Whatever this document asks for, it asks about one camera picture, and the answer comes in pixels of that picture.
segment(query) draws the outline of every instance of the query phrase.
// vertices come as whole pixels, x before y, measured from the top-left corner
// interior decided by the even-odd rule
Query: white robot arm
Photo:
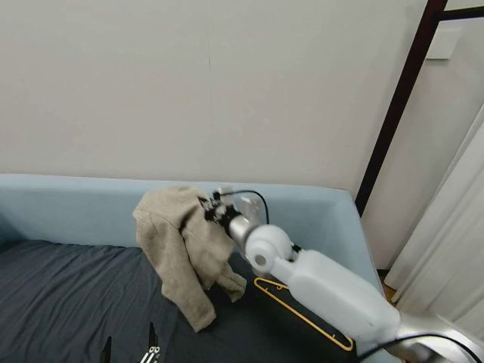
[[[415,363],[484,359],[482,343],[451,323],[435,315],[399,312],[352,271],[318,251],[294,248],[281,228],[248,219],[222,203],[217,192],[214,198],[200,201],[206,218],[225,228],[251,266],[282,281],[297,301],[344,334],[358,341],[391,342],[385,346],[389,352]]]

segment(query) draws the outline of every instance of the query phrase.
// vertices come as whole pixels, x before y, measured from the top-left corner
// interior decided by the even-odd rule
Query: wall
[[[355,193],[422,8],[5,0],[0,172]]]
[[[447,9],[482,5],[449,1]],[[463,26],[451,60],[427,60],[363,215],[375,263],[387,268],[405,245],[484,102],[484,20]]]

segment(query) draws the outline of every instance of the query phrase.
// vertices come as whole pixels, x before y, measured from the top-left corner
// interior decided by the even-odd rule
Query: dark fabric cover
[[[231,265],[247,279],[246,295],[232,304],[214,287],[209,297],[218,317],[196,334],[161,296],[161,282],[138,248],[44,241],[4,245],[0,361],[97,363],[112,336],[113,363],[139,362],[151,321],[159,337],[160,362],[321,363],[345,361],[354,354],[255,288],[242,258],[232,256]]]

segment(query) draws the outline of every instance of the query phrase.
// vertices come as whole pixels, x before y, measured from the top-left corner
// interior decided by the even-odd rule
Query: metal rod
[[[399,82],[390,101],[377,143],[374,146],[368,167],[365,171],[365,176],[363,177],[356,197],[355,204],[360,216],[363,214],[368,199],[370,198],[378,173],[392,143],[393,136],[402,118],[403,111],[410,98],[411,91],[424,63],[446,4],[447,0],[428,0],[423,11],[414,41],[408,52],[402,74],[400,75]]]
[[[474,17],[484,17],[484,6],[476,6],[475,8],[465,8],[456,10],[447,10],[442,13],[440,20],[459,20],[472,19]]]

